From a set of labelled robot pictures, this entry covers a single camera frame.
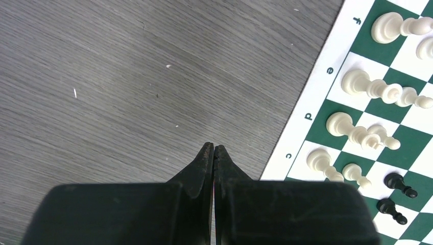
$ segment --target table surface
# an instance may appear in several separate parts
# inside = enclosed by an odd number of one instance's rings
[[[342,0],[0,0],[0,244],[61,183],[258,179]]]

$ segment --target black holder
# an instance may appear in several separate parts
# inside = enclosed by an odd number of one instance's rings
[[[210,244],[213,196],[218,245],[379,244],[350,185],[254,181],[212,143],[166,183],[54,187],[22,244]]]

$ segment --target chessboard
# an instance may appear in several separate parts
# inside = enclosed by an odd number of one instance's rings
[[[398,35],[389,43],[378,43],[372,37],[375,21],[392,12],[403,20],[433,17],[433,0],[345,1],[260,179],[329,181],[307,164],[313,151],[325,150],[329,165],[337,172],[355,163],[371,182],[369,188],[361,188],[356,181],[344,179],[364,196],[382,244],[433,244],[433,108],[422,108],[413,101],[406,107],[387,104],[381,97],[349,94],[342,87],[348,72],[362,70],[372,82],[383,80],[387,85],[413,88],[415,97],[433,97],[432,59],[417,55],[418,47],[433,37],[433,31]],[[337,112],[348,114],[356,127],[380,125],[386,130],[385,137],[399,141],[399,148],[392,150],[383,142],[376,149],[366,148],[346,135],[333,136],[327,121]],[[390,173],[401,175],[418,196],[409,198],[399,189],[386,187],[384,178]],[[382,199],[391,199],[407,224],[379,212],[376,205]]]

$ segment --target white pawn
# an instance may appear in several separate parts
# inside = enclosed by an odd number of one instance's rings
[[[311,152],[307,157],[307,165],[314,171],[323,172],[330,181],[344,181],[343,175],[331,166],[331,156],[325,150],[317,149]]]
[[[419,19],[403,17],[399,13],[391,12],[377,18],[371,27],[371,36],[378,43],[390,43],[400,35],[424,35],[433,30],[433,19],[421,17]]]
[[[387,130],[380,125],[371,126],[368,131],[370,134],[377,134],[380,137],[380,141],[384,146],[391,150],[397,150],[400,148],[401,143],[398,139],[387,135]]]
[[[421,60],[433,59],[433,37],[423,40],[417,47],[417,57]]]
[[[343,176],[344,178],[346,178],[346,180],[354,180],[362,188],[370,187],[371,181],[369,181],[366,177],[362,176],[361,173],[361,167],[354,163],[347,164],[343,168]]]
[[[355,127],[350,115],[344,112],[332,114],[326,121],[326,129],[333,136],[347,135],[350,142],[360,144],[363,149],[377,149],[380,146],[379,135],[369,134],[362,126]]]
[[[370,81],[370,76],[363,70],[351,70],[342,80],[342,89],[350,94],[357,95],[366,92],[372,99],[382,98],[386,104],[395,103],[401,96],[403,88],[400,84],[386,84],[384,80]]]
[[[415,88],[404,87],[403,94],[395,104],[399,107],[415,105],[416,107],[428,109],[433,107],[433,99],[423,95],[418,96]]]

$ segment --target black pawn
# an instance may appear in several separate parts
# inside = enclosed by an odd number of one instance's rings
[[[376,208],[381,213],[392,215],[393,219],[401,225],[407,224],[407,218],[395,210],[395,203],[391,199],[385,198],[377,202]]]
[[[403,194],[410,198],[416,198],[418,196],[418,192],[416,190],[404,184],[403,176],[399,175],[398,173],[388,174],[383,182],[388,188],[401,190]]]

